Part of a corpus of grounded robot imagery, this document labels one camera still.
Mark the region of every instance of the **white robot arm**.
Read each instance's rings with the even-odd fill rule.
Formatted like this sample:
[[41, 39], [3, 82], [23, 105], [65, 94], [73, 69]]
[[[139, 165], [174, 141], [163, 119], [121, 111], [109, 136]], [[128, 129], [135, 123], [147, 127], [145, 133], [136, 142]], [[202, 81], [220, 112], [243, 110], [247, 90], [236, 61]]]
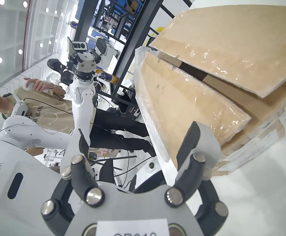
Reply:
[[94, 75], [96, 69], [95, 57], [92, 53], [82, 53], [87, 51], [86, 42], [72, 42], [68, 38], [68, 53], [73, 58], [76, 73], [69, 89], [72, 96], [72, 111], [74, 115], [75, 129], [81, 129], [84, 138], [90, 145], [90, 122], [93, 115], [92, 98], [95, 95]]

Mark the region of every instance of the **white cable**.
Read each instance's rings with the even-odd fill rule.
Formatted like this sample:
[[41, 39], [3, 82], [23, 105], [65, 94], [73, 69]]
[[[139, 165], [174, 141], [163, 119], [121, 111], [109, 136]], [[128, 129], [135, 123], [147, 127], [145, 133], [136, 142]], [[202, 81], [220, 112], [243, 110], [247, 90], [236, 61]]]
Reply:
[[[41, 125], [41, 118], [42, 118], [44, 115], [46, 115], [46, 114], [55, 114], [55, 115], [56, 115], [56, 119], [55, 119], [53, 122], [49, 123], [49, 124]], [[54, 112], [47, 112], [47, 113], [41, 115], [41, 117], [40, 117], [40, 119], [39, 119], [39, 126], [41, 127], [41, 126], [51, 125], [51, 124], [54, 123], [57, 119], [58, 119], [58, 116], [57, 116], [56, 113], [54, 113]], [[58, 133], [58, 132], [64, 132], [66, 129], [68, 129], [68, 128], [63, 128], [63, 129], [57, 131], [56, 133]], [[46, 131], [46, 130], [44, 130], [44, 129], [43, 129], [43, 131], [45, 131], [46, 133], [49, 133], [49, 134], [56, 134], [56, 133], [50, 133], [50, 132], [48, 132], [48, 131]]]
[[[55, 119], [53, 122], [51, 122], [51, 123], [49, 123], [49, 124], [46, 124], [46, 125], [43, 125], [43, 126], [51, 125], [51, 124], [54, 123], [54, 122], [57, 120], [57, 118], [58, 118], [57, 114], [54, 113], [54, 112], [47, 112], [47, 113], [45, 113], [45, 114], [55, 114], [55, 115], [56, 115], [56, 119]], [[41, 115], [41, 117], [40, 117], [40, 119], [39, 119], [39, 125], [40, 125], [40, 126], [41, 126], [41, 118], [42, 118], [45, 114]]]

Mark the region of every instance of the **white wall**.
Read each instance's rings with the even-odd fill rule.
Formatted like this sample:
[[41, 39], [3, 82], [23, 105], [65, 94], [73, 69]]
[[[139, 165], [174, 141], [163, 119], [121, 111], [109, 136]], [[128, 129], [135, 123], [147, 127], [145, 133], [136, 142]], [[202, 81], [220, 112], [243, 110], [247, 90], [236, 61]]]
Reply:
[[286, 6], [286, 0], [195, 0], [190, 9], [225, 5], [274, 5]]

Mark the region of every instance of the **handheld controller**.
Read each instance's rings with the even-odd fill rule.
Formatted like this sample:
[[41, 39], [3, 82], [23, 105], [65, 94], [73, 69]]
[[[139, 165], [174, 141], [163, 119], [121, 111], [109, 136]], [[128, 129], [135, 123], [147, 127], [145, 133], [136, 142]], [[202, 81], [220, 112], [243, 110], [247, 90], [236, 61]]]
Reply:
[[[26, 87], [26, 84], [23, 83], [23, 89], [25, 89], [26, 91], [32, 90], [34, 84], [35, 84], [34, 82], [31, 82], [31, 83], [29, 83], [29, 86]], [[44, 89], [44, 90], [43, 90], [44, 93], [47, 93], [48, 91], [49, 91], [48, 89]]]

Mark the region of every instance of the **person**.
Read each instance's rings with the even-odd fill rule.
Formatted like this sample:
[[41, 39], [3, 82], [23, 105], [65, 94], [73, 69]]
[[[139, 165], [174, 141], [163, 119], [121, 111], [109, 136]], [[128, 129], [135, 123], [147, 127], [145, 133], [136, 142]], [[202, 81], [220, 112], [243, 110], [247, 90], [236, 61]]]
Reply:
[[[24, 79], [26, 87], [29, 83], [35, 83], [33, 89], [26, 91], [20, 86], [14, 94], [27, 104], [29, 109], [26, 116], [43, 128], [70, 133], [74, 129], [72, 102], [64, 99], [63, 88], [38, 79]], [[0, 112], [4, 118], [10, 117], [15, 104], [16, 101], [12, 94], [0, 97]], [[125, 138], [123, 135], [113, 134], [111, 130], [128, 131], [149, 139], [145, 124], [94, 108], [90, 147], [128, 151], [143, 150], [151, 156], [156, 156], [149, 141], [140, 138]]]

